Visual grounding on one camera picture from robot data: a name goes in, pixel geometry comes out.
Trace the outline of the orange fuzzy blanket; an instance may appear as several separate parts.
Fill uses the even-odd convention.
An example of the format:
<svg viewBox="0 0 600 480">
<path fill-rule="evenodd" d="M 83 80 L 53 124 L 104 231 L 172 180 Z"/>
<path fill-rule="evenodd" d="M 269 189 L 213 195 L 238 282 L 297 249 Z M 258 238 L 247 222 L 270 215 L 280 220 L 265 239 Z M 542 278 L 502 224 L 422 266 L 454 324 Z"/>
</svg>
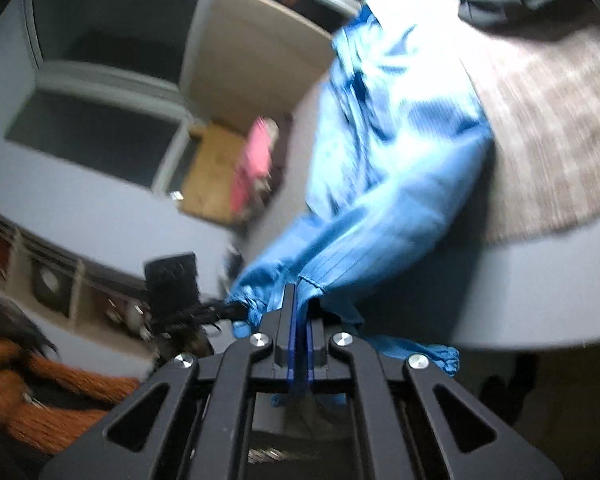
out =
<svg viewBox="0 0 600 480">
<path fill-rule="evenodd" d="M 0 340 L 0 431 L 56 455 L 137 387 L 135 377 L 80 370 Z"/>
</svg>

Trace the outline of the plaid bed sheet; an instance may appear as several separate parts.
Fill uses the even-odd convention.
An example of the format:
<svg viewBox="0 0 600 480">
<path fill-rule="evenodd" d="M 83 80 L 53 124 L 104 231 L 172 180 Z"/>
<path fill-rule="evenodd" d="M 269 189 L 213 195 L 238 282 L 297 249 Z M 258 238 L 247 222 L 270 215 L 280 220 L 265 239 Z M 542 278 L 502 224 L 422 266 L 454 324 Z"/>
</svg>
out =
<svg viewBox="0 0 600 480">
<path fill-rule="evenodd" d="M 600 11 L 482 32 L 456 0 L 400 0 L 463 63 L 494 133 L 494 157 L 450 232 L 500 244 L 600 218 Z"/>
</svg>

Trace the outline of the wooden nightstand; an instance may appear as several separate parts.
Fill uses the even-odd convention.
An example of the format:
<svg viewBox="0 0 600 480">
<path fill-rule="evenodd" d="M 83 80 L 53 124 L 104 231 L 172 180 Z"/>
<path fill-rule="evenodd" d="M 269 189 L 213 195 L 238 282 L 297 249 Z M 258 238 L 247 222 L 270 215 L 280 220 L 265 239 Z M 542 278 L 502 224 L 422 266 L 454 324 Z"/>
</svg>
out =
<svg viewBox="0 0 600 480">
<path fill-rule="evenodd" d="M 230 190 L 246 138 L 214 122 L 190 125 L 188 133 L 198 141 L 198 148 L 184 179 L 178 208 L 183 214 L 228 226 L 233 222 Z"/>
</svg>

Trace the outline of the pink garment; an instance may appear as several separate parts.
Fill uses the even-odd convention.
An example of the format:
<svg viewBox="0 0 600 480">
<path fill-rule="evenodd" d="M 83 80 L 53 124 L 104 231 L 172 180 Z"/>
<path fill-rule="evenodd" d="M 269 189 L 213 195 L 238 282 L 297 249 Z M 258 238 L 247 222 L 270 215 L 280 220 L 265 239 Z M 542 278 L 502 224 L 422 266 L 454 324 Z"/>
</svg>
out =
<svg viewBox="0 0 600 480">
<path fill-rule="evenodd" d="M 272 195 L 272 151 L 278 136 L 278 125 L 271 118 L 258 117 L 249 130 L 230 187 L 230 211 L 236 222 L 260 214 Z"/>
</svg>

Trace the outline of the wooden headboard panel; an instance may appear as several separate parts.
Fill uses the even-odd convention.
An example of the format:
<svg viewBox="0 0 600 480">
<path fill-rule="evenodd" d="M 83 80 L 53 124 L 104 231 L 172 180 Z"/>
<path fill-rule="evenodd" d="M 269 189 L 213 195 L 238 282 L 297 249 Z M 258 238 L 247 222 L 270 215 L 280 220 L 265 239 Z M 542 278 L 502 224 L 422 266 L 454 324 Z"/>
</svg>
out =
<svg viewBox="0 0 600 480">
<path fill-rule="evenodd" d="M 294 110 L 333 59 L 329 32 L 273 0 L 214 0 L 188 96 L 247 132 L 259 116 Z"/>
</svg>

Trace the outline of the white window frame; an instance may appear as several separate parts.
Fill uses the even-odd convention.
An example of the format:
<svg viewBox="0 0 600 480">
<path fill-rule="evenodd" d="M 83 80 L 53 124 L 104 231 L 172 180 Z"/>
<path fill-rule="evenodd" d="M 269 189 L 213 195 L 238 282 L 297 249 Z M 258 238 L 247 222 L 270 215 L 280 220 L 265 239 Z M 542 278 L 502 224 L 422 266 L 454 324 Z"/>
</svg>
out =
<svg viewBox="0 0 600 480">
<path fill-rule="evenodd" d="M 178 197 L 211 0 L 21 0 L 34 87 L 8 142 Z"/>
</svg>

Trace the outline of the blue striped garment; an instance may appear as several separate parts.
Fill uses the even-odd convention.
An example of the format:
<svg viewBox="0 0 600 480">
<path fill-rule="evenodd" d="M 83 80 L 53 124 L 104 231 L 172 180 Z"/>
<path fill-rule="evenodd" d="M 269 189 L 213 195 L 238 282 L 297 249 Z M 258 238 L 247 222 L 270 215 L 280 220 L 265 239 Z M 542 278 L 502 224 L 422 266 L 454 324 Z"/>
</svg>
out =
<svg viewBox="0 0 600 480">
<path fill-rule="evenodd" d="M 414 6 L 365 0 L 332 48 L 306 209 L 234 281 L 238 338 L 280 308 L 286 285 L 299 321 L 317 301 L 358 332 L 358 304 L 448 234 L 493 146 L 466 68 Z"/>
</svg>

